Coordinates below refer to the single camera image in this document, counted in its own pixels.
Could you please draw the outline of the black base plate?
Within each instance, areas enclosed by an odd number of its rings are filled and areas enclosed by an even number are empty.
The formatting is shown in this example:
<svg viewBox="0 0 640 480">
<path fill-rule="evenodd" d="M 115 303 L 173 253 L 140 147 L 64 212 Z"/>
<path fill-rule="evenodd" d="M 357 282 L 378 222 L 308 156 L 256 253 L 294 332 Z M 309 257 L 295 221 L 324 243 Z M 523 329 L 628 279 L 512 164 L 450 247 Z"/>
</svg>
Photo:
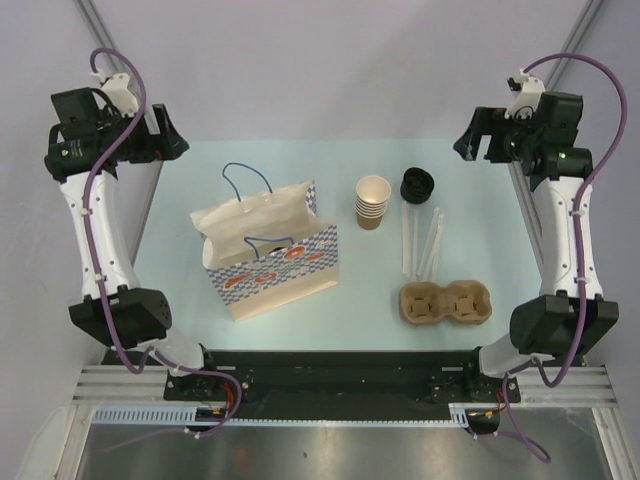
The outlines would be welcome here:
<svg viewBox="0 0 640 480">
<path fill-rule="evenodd" d="M 479 370 L 474 351 L 449 352 L 212 352 L 199 374 L 166 371 L 166 401 L 239 400 L 250 410 L 295 400 L 336 399 L 390 409 L 394 401 L 423 404 L 519 402 L 524 380 L 542 380 L 537 364 L 507 379 Z"/>
</svg>

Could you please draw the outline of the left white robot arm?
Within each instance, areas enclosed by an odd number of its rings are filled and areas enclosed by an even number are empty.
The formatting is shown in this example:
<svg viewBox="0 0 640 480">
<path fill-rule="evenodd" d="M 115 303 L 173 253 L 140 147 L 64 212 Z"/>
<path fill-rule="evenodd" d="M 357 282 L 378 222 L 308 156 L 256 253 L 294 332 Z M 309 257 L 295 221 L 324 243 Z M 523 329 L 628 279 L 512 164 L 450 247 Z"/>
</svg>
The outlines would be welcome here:
<svg viewBox="0 0 640 480">
<path fill-rule="evenodd" d="M 70 306 L 71 322 L 107 348 L 125 366 L 139 350 L 186 377 L 197 398 L 214 397 L 221 376 L 205 364 L 204 349 L 172 322 L 166 296 L 141 286 L 126 250 L 116 211 L 117 166 L 179 158 L 189 147 L 166 108 L 153 107 L 160 130 L 150 133 L 144 100 L 107 80 L 51 97 L 59 118 L 49 132 L 45 166 L 69 207 L 82 262 L 81 299 Z"/>
</svg>

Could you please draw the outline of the stack of brown paper cups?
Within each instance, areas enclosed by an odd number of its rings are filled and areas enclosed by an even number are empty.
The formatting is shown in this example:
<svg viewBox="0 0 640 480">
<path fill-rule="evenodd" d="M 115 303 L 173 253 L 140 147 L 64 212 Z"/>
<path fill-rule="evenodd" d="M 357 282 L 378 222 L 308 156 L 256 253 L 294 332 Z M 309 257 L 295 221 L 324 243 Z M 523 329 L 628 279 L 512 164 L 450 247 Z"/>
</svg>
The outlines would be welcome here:
<svg viewBox="0 0 640 480">
<path fill-rule="evenodd" d="M 356 185 L 356 220 L 360 228 L 377 229 L 387 211 L 392 188 L 383 177 L 369 175 L 361 178 Z"/>
</svg>

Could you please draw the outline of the white wrapped straw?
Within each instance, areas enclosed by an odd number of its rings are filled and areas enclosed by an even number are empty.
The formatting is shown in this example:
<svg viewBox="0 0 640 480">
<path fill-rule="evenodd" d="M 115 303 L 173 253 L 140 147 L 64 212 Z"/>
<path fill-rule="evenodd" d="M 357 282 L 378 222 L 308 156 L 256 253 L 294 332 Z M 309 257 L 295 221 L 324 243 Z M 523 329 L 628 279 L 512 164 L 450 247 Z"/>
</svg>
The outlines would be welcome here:
<svg viewBox="0 0 640 480">
<path fill-rule="evenodd" d="M 436 281 L 444 219 L 445 213 L 440 213 L 438 217 L 437 230 L 433 241 L 433 246 L 428 257 L 427 266 L 423 275 L 423 279 L 426 281 Z"/>
<path fill-rule="evenodd" d="M 409 213 L 408 204 L 406 201 L 402 202 L 402 273 L 405 276 L 410 275 L 410 227 L 409 227 Z"/>
<path fill-rule="evenodd" d="M 410 279 L 415 281 L 418 269 L 418 244 L 420 231 L 420 211 L 417 207 L 411 208 L 412 212 L 412 237 L 411 237 L 411 270 Z"/>
<path fill-rule="evenodd" d="M 418 271 L 417 271 L 417 274 L 421 278 L 426 277 L 426 274 L 428 272 L 428 267 L 432 262 L 431 252 L 434 248 L 438 233 L 441 230 L 442 220 L 443 220 L 443 212 L 439 207 L 436 207 L 432 214 L 431 223 L 429 226 L 428 234 L 427 234 L 423 251 L 422 251 L 421 262 L 419 264 Z"/>
</svg>

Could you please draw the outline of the stack of black lids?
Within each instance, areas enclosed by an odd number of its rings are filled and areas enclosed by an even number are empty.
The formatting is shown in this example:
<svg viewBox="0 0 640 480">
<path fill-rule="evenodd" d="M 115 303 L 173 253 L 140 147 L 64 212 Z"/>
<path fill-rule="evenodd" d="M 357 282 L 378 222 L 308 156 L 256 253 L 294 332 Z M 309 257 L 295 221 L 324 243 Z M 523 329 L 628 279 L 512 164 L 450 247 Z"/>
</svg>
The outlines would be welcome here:
<svg viewBox="0 0 640 480">
<path fill-rule="evenodd" d="M 419 167 L 411 167 L 403 174 L 400 195 L 404 201 L 420 205 L 430 199 L 434 188 L 435 180 L 430 173 Z"/>
</svg>

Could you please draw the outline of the brown cardboard cup carrier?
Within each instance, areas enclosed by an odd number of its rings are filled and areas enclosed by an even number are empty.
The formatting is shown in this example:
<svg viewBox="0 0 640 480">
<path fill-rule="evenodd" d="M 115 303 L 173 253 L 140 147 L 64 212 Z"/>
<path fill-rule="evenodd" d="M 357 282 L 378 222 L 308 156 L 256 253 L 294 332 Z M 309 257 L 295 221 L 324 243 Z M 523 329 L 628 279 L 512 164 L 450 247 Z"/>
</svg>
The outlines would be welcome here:
<svg viewBox="0 0 640 480">
<path fill-rule="evenodd" d="M 475 280 L 459 280 L 447 286 L 411 282 L 399 292 L 399 314 L 414 326 L 437 325 L 445 319 L 463 325 L 480 325 L 492 315 L 490 293 Z"/>
</svg>

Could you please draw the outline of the blue checkered paper bag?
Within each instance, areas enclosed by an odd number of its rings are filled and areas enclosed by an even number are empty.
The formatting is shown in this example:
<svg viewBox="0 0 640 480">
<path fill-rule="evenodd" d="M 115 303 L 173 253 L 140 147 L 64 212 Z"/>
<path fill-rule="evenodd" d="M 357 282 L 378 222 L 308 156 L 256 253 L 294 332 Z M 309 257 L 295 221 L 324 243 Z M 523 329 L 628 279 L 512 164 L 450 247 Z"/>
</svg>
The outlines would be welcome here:
<svg viewBox="0 0 640 480">
<path fill-rule="evenodd" d="M 334 287 L 338 227 L 316 213 L 313 180 L 274 188 L 256 168 L 229 162 L 234 198 L 190 214 L 202 265 L 234 321 Z"/>
</svg>

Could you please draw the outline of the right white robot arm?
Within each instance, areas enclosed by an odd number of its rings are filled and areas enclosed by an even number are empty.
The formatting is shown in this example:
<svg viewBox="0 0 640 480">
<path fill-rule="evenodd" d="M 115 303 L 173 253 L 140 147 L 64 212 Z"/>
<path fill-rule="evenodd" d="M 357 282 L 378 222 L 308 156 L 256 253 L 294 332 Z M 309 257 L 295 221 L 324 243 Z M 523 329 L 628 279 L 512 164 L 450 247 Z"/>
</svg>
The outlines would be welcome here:
<svg viewBox="0 0 640 480">
<path fill-rule="evenodd" d="M 593 160 L 574 144 L 583 109 L 582 96 L 556 91 L 514 112 L 479 106 L 453 145 L 463 160 L 473 161 L 488 137 L 486 160 L 520 164 L 541 228 L 540 293 L 514 309 L 508 334 L 478 348 L 478 366 L 461 376 L 462 391 L 473 401 L 486 400 L 497 378 L 522 365 L 571 362 L 588 353 L 619 319 L 618 304 L 604 298 L 593 259 Z"/>
</svg>

